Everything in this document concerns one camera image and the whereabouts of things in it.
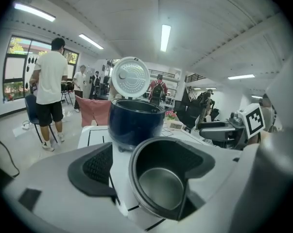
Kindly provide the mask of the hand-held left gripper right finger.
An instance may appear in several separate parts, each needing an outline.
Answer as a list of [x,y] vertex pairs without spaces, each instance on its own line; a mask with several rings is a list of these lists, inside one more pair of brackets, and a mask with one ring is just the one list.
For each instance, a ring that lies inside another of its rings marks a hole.
[[193,203],[200,197],[205,203],[183,221],[232,221],[237,202],[249,178],[257,152],[257,144],[246,146],[243,151],[222,149],[206,143],[185,141],[197,152],[209,154],[215,165],[203,176],[189,178]]

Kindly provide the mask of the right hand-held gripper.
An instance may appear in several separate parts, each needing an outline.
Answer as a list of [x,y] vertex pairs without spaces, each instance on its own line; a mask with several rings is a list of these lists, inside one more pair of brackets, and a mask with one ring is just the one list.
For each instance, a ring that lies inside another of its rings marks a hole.
[[201,123],[199,135],[205,139],[228,140],[233,133],[232,148],[236,150],[261,142],[261,132],[265,128],[265,122],[258,103],[252,103],[244,109],[231,113],[228,122]]

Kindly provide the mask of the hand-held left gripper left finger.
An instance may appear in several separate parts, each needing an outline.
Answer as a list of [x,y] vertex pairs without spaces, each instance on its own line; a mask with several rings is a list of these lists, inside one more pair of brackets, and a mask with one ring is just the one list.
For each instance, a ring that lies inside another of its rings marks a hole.
[[45,158],[4,189],[12,211],[30,227],[126,227],[109,185],[111,143]]

